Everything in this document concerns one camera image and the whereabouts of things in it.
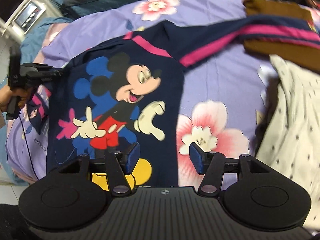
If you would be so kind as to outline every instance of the red shorts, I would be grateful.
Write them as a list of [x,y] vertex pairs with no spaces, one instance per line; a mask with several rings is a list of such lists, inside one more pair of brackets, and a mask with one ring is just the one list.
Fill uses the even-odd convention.
[[95,149],[105,150],[108,147],[116,147],[119,145],[120,129],[125,126],[127,122],[120,122],[109,116],[100,126],[98,130],[105,130],[107,133],[103,137],[95,137],[90,140],[90,145]]

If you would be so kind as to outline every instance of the black gripper base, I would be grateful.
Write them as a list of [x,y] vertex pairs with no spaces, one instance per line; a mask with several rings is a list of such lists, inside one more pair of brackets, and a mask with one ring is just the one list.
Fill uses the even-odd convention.
[[215,198],[192,187],[139,187],[132,196],[114,199],[93,224],[70,232],[31,228],[43,240],[308,240],[302,227],[281,232],[257,231],[233,219]]

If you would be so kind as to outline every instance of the navy blue shirt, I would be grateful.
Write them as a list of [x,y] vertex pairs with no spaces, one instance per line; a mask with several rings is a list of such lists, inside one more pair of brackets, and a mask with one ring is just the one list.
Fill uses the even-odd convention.
[[175,129],[184,72],[231,41],[249,38],[320,47],[307,22],[258,15],[195,27],[164,21],[73,58],[68,72],[50,84],[47,171],[82,153],[101,157],[95,149],[121,151],[138,142],[140,157],[152,165],[147,185],[177,186]]

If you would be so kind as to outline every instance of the mickey mouse ear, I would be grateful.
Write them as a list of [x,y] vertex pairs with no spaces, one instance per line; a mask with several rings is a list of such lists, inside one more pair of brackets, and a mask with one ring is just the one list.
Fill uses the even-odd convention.
[[78,99],[84,99],[90,92],[90,82],[85,78],[76,81],[73,87],[73,94]]
[[106,57],[98,57],[91,60],[87,64],[87,73],[92,76],[106,76],[110,78],[112,72],[107,69],[108,61]]
[[91,93],[97,97],[104,95],[109,90],[109,79],[106,76],[98,76],[91,80]]
[[119,69],[127,69],[130,63],[130,57],[124,53],[120,52],[112,56],[108,62],[108,70],[116,72]]

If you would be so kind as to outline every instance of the pink stripe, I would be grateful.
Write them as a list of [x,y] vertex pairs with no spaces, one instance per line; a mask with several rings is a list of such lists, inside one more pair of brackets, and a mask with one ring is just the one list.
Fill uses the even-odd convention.
[[123,37],[123,40],[131,40],[132,34],[133,34],[133,32],[128,32],[128,33]]
[[41,119],[43,119],[43,118],[44,118],[44,109],[43,109],[43,107],[42,107],[42,103],[41,103],[40,99],[39,99],[36,95],[34,95],[34,96],[32,97],[32,101],[33,101],[36,105],[38,105],[38,106],[40,105],[39,110],[38,110],[38,113],[40,114]]
[[166,50],[153,46],[151,43],[149,43],[139,35],[135,36],[132,40],[138,45],[140,45],[141,47],[143,47],[146,51],[152,54],[163,56],[163,57],[171,57]]
[[297,39],[320,41],[319,35],[312,30],[306,31],[287,26],[249,25],[241,28],[241,34],[282,35]]
[[185,67],[189,67],[194,63],[199,62],[200,60],[209,57],[210,55],[221,50],[223,47],[233,41],[239,33],[240,31],[230,33],[216,41],[204,45],[203,47],[200,47],[199,49],[196,49],[193,52],[190,52],[189,54],[182,57],[179,62]]
[[[227,34],[226,36],[210,42],[209,44],[206,44],[189,54],[185,55],[180,59],[180,63],[184,65],[185,67],[189,67],[200,60],[209,57],[210,55],[220,51],[223,47],[225,47],[227,44],[229,44],[231,41],[233,41],[238,35],[241,34],[267,34],[267,35],[282,35],[282,36],[288,36],[292,38],[298,38],[298,39],[309,39],[309,40],[315,40],[320,41],[320,37],[317,33],[313,31],[305,31],[305,30],[299,30],[292,27],[286,27],[286,26],[270,26],[270,25],[249,25],[241,28],[238,31],[235,31],[233,33]],[[284,41],[284,39],[281,38],[270,38],[272,41]],[[312,42],[308,41],[294,41],[291,39],[286,40],[286,43],[292,43],[292,44],[299,44],[299,45],[305,45],[308,47],[314,47],[318,48],[317,44],[314,44]]]

